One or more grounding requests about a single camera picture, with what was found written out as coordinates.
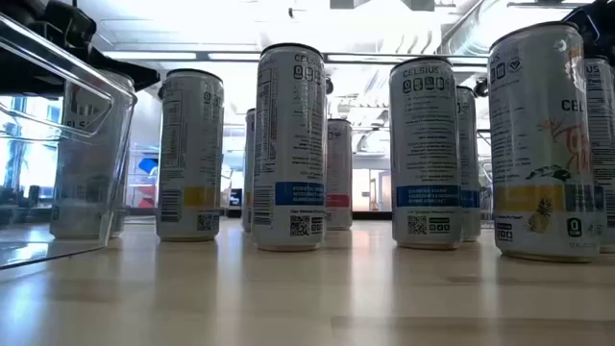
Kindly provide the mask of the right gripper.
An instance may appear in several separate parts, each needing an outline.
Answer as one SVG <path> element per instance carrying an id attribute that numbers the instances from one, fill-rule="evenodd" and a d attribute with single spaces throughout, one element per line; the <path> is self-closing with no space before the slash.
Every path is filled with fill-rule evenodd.
<path id="1" fill-rule="evenodd" d="M 578 26 L 586 54 L 615 58 L 615 0 L 576 7 L 563 20 Z"/>

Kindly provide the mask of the white Celsius can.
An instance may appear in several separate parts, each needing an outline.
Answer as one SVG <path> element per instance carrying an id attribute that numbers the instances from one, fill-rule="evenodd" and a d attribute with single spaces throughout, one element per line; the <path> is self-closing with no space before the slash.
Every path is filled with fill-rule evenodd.
<path id="1" fill-rule="evenodd" d="M 604 201 L 600 251 L 615 254 L 615 74 L 605 56 L 587 56 L 584 63 L 594 178 Z"/>

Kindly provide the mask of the clear plastic bin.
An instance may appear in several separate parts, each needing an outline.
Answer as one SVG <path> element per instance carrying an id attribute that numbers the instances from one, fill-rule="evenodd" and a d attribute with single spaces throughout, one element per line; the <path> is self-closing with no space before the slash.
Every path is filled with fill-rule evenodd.
<path id="1" fill-rule="evenodd" d="M 53 260 L 104 248 L 110 237 L 57 240 L 50 220 L 58 166 L 58 143 L 67 133 L 92 134 L 62 125 L 68 83 L 103 100 L 105 116 L 127 90 L 103 76 L 112 70 L 94 59 L 84 62 L 0 13 L 0 47 L 65 79 L 62 94 L 0 94 L 0 268 Z"/>

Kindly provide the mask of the red-band Celsius can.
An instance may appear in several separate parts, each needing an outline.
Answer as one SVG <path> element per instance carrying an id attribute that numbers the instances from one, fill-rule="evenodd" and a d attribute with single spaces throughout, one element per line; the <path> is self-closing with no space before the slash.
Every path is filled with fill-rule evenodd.
<path id="1" fill-rule="evenodd" d="M 351 123 L 331 118 L 327 122 L 328 229 L 349 231 L 353 224 L 353 146 Z"/>

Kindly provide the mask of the long ceiling light strip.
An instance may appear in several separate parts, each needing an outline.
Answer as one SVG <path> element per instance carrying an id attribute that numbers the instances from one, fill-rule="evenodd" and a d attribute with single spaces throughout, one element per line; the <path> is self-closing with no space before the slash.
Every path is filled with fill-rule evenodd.
<path id="1" fill-rule="evenodd" d="M 199 61 L 199 62 L 257 62 L 258 51 L 104 51 L 109 58 L 122 61 Z M 323 53 L 326 63 L 349 64 L 395 64 L 417 58 L 443 58 L 453 65 L 486 65 L 485 56 L 446 56 L 446 55 L 389 55 L 369 53 Z"/>

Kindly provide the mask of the silver ventilation duct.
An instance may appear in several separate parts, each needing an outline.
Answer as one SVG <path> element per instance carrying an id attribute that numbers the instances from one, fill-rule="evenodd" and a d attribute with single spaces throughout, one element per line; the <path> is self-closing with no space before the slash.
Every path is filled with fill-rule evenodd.
<path id="1" fill-rule="evenodd" d="M 500 37 L 533 24 L 563 19 L 576 0 L 477 0 L 441 39 L 443 55 L 486 55 Z"/>

